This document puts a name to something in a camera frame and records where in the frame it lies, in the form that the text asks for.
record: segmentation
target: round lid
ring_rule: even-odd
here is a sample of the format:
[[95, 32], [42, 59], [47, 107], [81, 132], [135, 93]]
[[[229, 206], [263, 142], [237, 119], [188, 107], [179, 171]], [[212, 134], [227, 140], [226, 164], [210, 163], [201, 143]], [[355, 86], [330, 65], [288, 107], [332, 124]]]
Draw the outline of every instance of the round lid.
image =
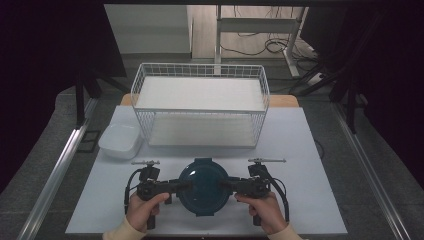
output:
[[212, 161], [212, 158], [196, 158], [181, 173], [180, 180], [192, 181], [192, 189], [180, 192], [184, 207], [196, 216], [213, 216], [227, 203], [232, 192], [219, 185], [226, 180], [228, 174], [223, 167]]

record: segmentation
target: wire basket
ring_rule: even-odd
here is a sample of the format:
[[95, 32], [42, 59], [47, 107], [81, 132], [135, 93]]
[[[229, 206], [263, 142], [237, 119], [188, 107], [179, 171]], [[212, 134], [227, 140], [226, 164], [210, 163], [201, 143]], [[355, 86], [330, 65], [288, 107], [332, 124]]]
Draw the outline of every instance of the wire basket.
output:
[[140, 65], [131, 103], [150, 146], [254, 148], [269, 105], [259, 65]]

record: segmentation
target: small white bowl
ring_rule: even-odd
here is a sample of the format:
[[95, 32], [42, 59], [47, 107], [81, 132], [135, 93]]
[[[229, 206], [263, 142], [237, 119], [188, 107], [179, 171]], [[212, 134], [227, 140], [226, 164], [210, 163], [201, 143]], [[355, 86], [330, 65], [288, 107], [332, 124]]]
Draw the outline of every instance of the small white bowl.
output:
[[100, 137], [99, 147], [111, 157], [131, 159], [143, 143], [140, 133], [137, 125], [111, 124]]

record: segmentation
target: hand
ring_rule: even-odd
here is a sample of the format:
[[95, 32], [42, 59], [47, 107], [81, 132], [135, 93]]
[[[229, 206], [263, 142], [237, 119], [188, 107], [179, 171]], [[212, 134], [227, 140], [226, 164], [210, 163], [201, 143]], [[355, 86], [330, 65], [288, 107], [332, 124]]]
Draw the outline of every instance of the hand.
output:
[[130, 197], [130, 202], [127, 212], [127, 220], [129, 224], [137, 231], [147, 231], [147, 219], [150, 215], [159, 214], [159, 203], [169, 198], [169, 193], [161, 193], [145, 202], [141, 200], [137, 193], [134, 192]]
[[240, 201], [249, 204], [249, 214], [261, 217], [261, 226], [267, 235], [271, 235], [284, 230], [287, 222], [281, 214], [275, 193], [269, 192], [265, 198], [250, 198], [242, 194], [235, 194], [234, 197]]

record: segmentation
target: white container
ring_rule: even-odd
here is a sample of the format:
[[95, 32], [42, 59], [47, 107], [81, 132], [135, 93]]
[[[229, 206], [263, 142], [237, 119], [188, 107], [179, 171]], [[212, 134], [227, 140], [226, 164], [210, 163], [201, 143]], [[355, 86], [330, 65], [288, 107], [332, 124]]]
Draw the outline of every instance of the white container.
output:
[[131, 159], [142, 144], [141, 128], [137, 125], [111, 124], [99, 140], [99, 147], [114, 158]]
[[131, 103], [150, 146], [255, 148], [269, 89], [259, 65], [143, 63]]

